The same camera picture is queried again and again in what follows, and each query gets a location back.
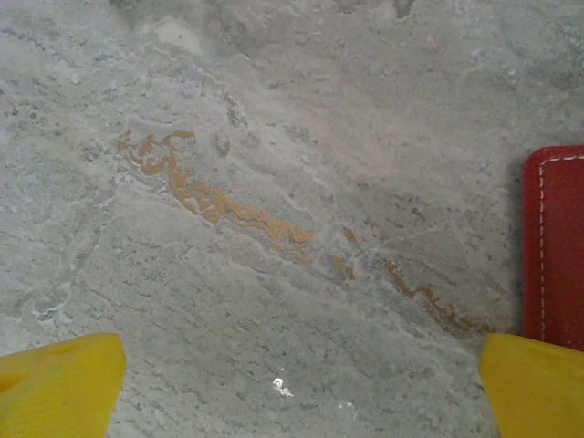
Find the white speck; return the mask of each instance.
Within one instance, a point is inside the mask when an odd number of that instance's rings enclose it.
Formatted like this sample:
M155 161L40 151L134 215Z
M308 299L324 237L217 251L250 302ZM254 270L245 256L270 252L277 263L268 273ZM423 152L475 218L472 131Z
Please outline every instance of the white speck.
M284 381L279 377L276 377L272 380L272 388L275 389L283 395L284 397L294 397L294 394L290 391L289 388L282 388L284 386Z
M357 420L359 409L352 401L339 401L335 406L335 414L342 420Z

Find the yellow object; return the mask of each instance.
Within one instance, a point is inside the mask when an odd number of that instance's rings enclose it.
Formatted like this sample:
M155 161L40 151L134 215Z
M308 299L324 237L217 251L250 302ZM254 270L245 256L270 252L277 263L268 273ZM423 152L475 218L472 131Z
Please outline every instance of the yellow object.
M584 353L489 335L481 379L502 438L584 437Z
M125 369L109 333L0 358L0 438L103 438Z

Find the red leather object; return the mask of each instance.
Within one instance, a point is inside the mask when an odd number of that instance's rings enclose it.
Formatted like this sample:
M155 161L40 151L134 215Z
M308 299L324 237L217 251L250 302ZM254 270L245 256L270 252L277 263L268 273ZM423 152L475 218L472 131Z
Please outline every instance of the red leather object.
M584 145L527 158L523 212L524 336L584 351Z

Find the stone floor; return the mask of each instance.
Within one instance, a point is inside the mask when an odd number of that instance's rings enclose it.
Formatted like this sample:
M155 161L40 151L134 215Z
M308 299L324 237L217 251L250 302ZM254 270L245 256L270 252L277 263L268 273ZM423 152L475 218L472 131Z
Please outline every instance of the stone floor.
M496 437L579 0L0 0L0 354L121 334L109 437Z

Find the white stitching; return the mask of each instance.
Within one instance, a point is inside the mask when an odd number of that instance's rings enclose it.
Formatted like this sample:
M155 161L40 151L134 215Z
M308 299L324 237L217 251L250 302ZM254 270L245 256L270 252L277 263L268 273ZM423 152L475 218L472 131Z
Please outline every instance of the white stitching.
M544 166L547 162L584 160L584 155L548 158L539 164L539 284L541 295L541 340L546 340L546 285L544 278Z

